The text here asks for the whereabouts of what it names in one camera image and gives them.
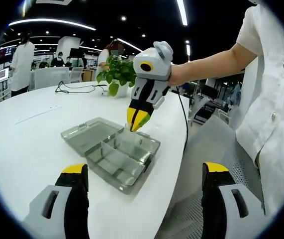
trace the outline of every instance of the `white pillar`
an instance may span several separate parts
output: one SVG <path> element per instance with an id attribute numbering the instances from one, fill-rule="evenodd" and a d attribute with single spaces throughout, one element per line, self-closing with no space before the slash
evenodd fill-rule
<path id="1" fill-rule="evenodd" d="M 210 87 L 214 87 L 216 82 L 216 78 L 208 78 L 206 80 L 206 85 Z"/>
<path id="2" fill-rule="evenodd" d="M 77 49 L 79 48 L 80 40 L 81 40 L 80 38 L 72 36 L 62 37 L 58 42 L 56 56 L 58 56 L 59 52 L 62 51 L 63 53 L 62 59 L 66 61 L 67 57 L 70 55 L 71 48 L 77 48 Z"/>

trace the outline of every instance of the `clear plastic box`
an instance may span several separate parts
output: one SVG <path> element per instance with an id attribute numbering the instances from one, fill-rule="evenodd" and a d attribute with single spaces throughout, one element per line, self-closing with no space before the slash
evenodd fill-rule
<path id="1" fill-rule="evenodd" d="M 61 133 L 63 139 L 104 181 L 130 194 L 156 154 L 160 142 L 140 132 L 130 132 L 102 118 Z"/>

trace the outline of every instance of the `ceiling light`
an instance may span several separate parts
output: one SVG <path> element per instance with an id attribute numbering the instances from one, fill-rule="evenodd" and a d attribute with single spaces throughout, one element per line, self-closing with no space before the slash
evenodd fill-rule
<path id="1" fill-rule="evenodd" d="M 89 50 L 95 50 L 95 51 L 102 51 L 100 49 L 92 48 L 92 47 L 86 47 L 86 46 L 79 46 L 79 48 L 89 49 Z"/>
<path id="2" fill-rule="evenodd" d="M 136 46 L 133 46 L 131 43 L 128 43 L 128 42 L 122 40 L 121 38 L 118 38 L 117 40 L 119 40 L 119 41 L 123 42 L 124 44 L 126 44 L 126 45 L 128 45 L 128 46 L 131 46 L 131 47 L 133 47 L 134 49 L 136 49 L 136 50 L 142 52 L 142 50 L 141 50 L 140 48 L 137 48 Z"/>
<path id="3" fill-rule="evenodd" d="M 34 44 L 35 46 L 57 46 L 58 44 L 53 43 L 41 43 L 41 44 Z"/>
<path id="4" fill-rule="evenodd" d="M 180 14 L 182 17 L 182 22 L 184 26 L 187 26 L 187 17 L 186 17 L 186 11 L 185 11 L 185 6 L 184 6 L 184 1 L 183 0 L 177 0 L 178 8 L 180 9 Z"/>
<path id="5" fill-rule="evenodd" d="M 17 46 L 17 45 L 4 46 L 4 47 L 1 47 L 0 50 L 6 49 L 6 48 L 10 48 L 10 47 L 14 47 L 14 46 Z"/>
<path id="6" fill-rule="evenodd" d="M 89 29 L 89 30 L 93 30 L 93 31 L 96 30 L 93 27 L 85 26 L 83 24 L 79 24 L 79 23 L 76 23 L 76 22 L 59 20 L 59 19 L 49 19 L 49 18 L 24 19 L 24 20 L 14 21 L 14 22 L 10 23 L 8 26 L 12 26 L 12 25 L 20 24 L 20 23 L 26 23 L 26 22 L 41 22 L 41 21 L 64 23 L 64 24 L 69 24 L 69 25 L 73 25 L 73 26 L 83 27 L 83 28 L 86 28 L 86 29 Z"/>
<path id="7" fill-rule="evenodd" d="M 186 45 L 187 56 L 190 56 L 190 46 Z"/>

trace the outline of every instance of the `gray floor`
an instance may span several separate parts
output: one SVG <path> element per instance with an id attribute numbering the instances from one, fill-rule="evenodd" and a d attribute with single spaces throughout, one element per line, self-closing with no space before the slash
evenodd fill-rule
<path id="1" fill-rule="evenodd" d="M 188 137 L 192 137 L 193 135 L 195 135 L 197 133 L 197 131 L 199 130 L 199 128 L 201 127 L 200 124 L 193 122 L 192 126 L 190 126 L 188 128 Z"/>

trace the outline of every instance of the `hand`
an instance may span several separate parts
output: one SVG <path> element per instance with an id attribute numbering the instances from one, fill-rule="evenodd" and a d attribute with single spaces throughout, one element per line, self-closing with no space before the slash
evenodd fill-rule
<path id="1" fill-rule="evenodd" d="M 187 82 L 183 65 L 172 65 L 172 73 L 169 78 L 169 86 L 180 86 Z"/>

